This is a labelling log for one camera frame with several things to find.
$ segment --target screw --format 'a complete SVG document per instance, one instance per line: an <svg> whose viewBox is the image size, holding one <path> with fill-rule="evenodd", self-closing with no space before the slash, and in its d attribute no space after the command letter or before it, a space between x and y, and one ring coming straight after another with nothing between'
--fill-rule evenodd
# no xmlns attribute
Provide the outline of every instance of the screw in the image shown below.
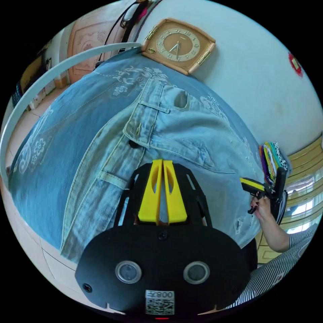
<svg viewBox="0 0 323 323"><path fill-rule="evenodd" d="M83 284L83 289L87 292L87 293L91 293L92 292L92 287L89 284Z"/></svg>
<svg viewBox="0 0 323 323"><path fill-rule="evenodd" d="M161 231L158 234L158 239L159 240L166 240L168 238L168 233L167 231Z"/></svg>

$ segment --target clock face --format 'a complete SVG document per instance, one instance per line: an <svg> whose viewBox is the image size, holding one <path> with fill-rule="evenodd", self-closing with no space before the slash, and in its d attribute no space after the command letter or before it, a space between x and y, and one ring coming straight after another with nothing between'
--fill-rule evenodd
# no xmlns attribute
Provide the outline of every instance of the clock face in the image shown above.
<svg viewBox="0 0 323 323"><path fill-rule="evenodd" d="M163 31L156 41L157 51L165 58L184 62L193 59L200 51L198 37L184 28L172 28Z"/></svg>

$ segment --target black strap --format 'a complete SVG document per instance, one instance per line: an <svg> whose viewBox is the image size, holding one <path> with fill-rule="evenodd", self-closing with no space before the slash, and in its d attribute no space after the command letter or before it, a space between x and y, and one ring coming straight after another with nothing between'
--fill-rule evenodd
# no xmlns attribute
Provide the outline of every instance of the black strap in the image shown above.
<svg viewBox="0 0 323 323"><path fill-rule="evenodd" d="M137 41L137 39L138 39L138 36L139 36L139 34L140 34L140 31L141 31L141 28L142 28L142 26L145 24L145 22L146 22L146 20L147 20L147 18L149 17L149 15L151 14L151 12L152 12L152 10L153 9L155 9L161 2L162 2L163 0L159 0L156 4L154 4L154 5L152 5L152 8L148 11L148 13L145 15L145 17L144 17L144 19L142 20L142 22L141 22L141 24L140 24L140 26L139 26L139 29L137 30L137 33L136 33L136 35L135 35L135 37L134 37L134 42L136 42Z"/></svg>
<svg viewBox="0 0 323 323"><path fill-rule="evenodd" d="M125 33L124 33L123 38L121 40L121 43L126 43L128 41L130 33L131 33L134 25L136 24L139 16L142 14L144 9L147 7L147 4L148 4L148 0L144 0L143 2L139 3L139 6L135 10L133 16L126 23L126 30L125 30ZM122 52L122 51L125 51L125 48L122 48L122 49L119 50L119 52Z"/></svg>
<svg viewBox="0 0 323 323"><path fill-rule="evenodd" d="M113 28L116 26L116 24L118 23L118 21L126 14L126 12L134 5L134 4L137 4L137 2L134 2L134 3L132 3L121 15L120 15L120 17L117 19L117 21L114 23L114 25L112 26L112 28L111 28L111 30L110 30L110 32L109 32L109 34L108 34L108 36L107 36L107 38L106 38L106 40L105 40L105 42L104 42L104 45L106 45L107 44L107 41L108 41L108 39L109 39L109 37L110 37L110 35L111 35L111 33L112 33L112 30L113 30ZM99 57L99 61L97 62L97 64L98 63L102 63L102 62L100 62L101 61L101 57L102 57L102 53L100 54L100 57Z"/></svg>

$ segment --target wall clock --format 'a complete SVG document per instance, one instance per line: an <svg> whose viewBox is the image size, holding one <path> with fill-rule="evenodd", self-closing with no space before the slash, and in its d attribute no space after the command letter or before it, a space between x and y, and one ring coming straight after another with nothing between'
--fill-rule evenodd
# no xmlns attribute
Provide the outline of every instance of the wall clock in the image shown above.
<svg viewBox="0 0 323 323"><path fill-rule="evenodd" d="M167 18L149 32L141 51L145 57L188 75L205 62L214 48L215 39L203 30Z"/></svg>

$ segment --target clock hand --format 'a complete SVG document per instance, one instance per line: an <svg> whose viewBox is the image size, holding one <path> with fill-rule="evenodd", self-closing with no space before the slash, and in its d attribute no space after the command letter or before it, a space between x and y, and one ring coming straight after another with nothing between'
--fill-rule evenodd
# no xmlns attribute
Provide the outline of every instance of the clock hand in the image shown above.
<svg viewBox="0 0 323 323"><path fill-rule="evenodd" d="M177 42L177 48L176 48L176 59L178 58L178 50L179 50L179 41Z"/></svg>
<svg viewBox="0 0 323 323"><path fill-rule="evenodd" d="M174 50L175 48L177 49L177 51L178 51L178 47L179 47L179 41L177 42L177 44L173 47L173 48L171 48L169 51L171 52L172 50Z"/></svg>
<svg viewBox="0 0 323 323"><path fill-rule="evenodd" d="M171 48L169 51L171 52L175 47L177 47L177 44L173 48Z"/></svg>

